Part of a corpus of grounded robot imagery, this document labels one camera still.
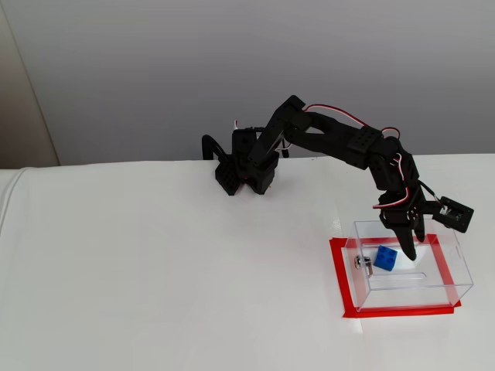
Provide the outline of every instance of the robotic arm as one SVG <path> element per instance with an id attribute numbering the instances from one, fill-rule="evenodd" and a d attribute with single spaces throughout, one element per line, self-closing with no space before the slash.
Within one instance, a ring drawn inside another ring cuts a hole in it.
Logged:
<path id="1" fill-rule="evenodd" d="M 241 183 L 263 195 L 275 175 L 277 147 L 287 141 L 362 170 L 369 168 L 377 189 L 385 191 L 379 204 L 373 207 L 380 210 L 381 222 L 395 232 L 402 250 L 411 260 L 416 258 L 412 231 L 419 241 L 424 241 L 425 214 L 433 215 L 434 220 L 449 228 L 462 233 L 467 231 L 474 210 L 446 197 L 438 199 L 419 180 L 412 155 L 402 148 L 397 138 L 384 138 L 382 131 L 367 125 L 353 128 L 331 117 L 306 112 L 304 106 L 299 98 L 291 96 L 277 108 L 265 128 L 235 130 L 232 155 L 225 154 L 209 135 L 203 136 L 203 159 L 213 159 L 213 153 L 218 156 L 220 164 L 215 176 L 230 196 Z M 306 133 L 309 128 L 322 134 Z M 282 153 L 288 157 L 285 149 Z M 426 201 L 422 187 L 435 201 Z"/>

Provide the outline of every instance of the white table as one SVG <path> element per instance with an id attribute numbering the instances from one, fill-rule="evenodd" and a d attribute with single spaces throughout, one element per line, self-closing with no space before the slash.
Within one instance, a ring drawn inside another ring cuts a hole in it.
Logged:
<path id="1" fill-rule="evenodd" d="M 454 315 L 342 318 L 328 240 L 380 193 L 337 160 L 281 160 L 235 197 L 216 162 L 30 169 L 0 236 L 0 370 L 495 369 L 495 155 L 416 162 L 476 210 Z"/>

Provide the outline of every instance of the blue cube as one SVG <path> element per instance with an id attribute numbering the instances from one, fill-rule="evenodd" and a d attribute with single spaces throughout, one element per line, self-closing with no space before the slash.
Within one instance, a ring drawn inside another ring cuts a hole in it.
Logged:
<path id="1" fill-rule="evenodd" d="M 389 249 L 385 246 L 378 247 L 378 254 L 374 260 L 374 266 L 391 272 L 394 269 L 395 260 L 397 259 L 397 251 Z"/>

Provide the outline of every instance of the transparent container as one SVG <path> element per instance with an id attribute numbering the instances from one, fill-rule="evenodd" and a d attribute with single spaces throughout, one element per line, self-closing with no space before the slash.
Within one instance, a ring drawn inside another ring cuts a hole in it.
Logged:
<path id="1" fill-rule="evenodd" d="M 454 231 L 433 220 L 425 220 L 425 230 L 424 242 L 415 238 L 418 256 L 411 261 L 380 221 L 354 223 L 343 258 L 358 311 L 453 307 L 473 286 Z M 398 252 L 390 272 L 373 265 L 380 245 Z"/>

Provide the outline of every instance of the gray wall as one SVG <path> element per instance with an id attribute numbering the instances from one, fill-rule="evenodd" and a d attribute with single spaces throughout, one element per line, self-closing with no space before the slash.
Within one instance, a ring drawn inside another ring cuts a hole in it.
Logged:
<path id="1" fill-rule="evenodd" d="M 0 6 L 0 168 L 54 165 L 55 149 Z"/>
<path id="2" fill-rule="evenodd" d="M 493 0 L 2 1 L 63 164 L 200 158 L 290 94 L 495 151 Z"/>

